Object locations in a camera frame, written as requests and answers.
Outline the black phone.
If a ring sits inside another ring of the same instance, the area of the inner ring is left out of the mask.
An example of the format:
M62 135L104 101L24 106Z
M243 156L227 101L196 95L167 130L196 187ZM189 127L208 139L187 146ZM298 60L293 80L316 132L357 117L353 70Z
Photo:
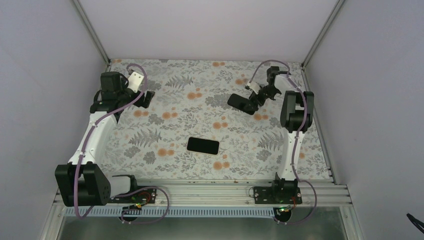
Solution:
M242 97L238 94L231 94L227 100L227 104L237 110L240 110L248 115L254 115L259 109L256 104L251 102L248 98Z

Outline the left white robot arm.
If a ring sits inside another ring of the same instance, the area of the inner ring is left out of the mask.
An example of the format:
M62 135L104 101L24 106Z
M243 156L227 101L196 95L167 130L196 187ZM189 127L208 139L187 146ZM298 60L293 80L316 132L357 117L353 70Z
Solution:
M65 206L104 206L117 195L131 203L139 197L133 176L106 176L100 165L124 109L149 107L155 92L146 87L145 74L134 70L129 76L117 71L100 75L100 89L90 106L84 137L69 161L58 165L54 172Z

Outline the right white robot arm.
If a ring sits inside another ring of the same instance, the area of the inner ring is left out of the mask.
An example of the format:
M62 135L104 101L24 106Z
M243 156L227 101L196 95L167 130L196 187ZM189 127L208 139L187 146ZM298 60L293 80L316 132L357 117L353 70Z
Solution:
M267 88L282 91L287 81L292 89L285 91L280 113L280 124L283 127L283 155L280 165L271 186L253 188L253 199L257 205L301 204L297 169L303 139L313 122L314 94L300 90L290 79L290 73L281 71L278 66L271 66L266 74Z

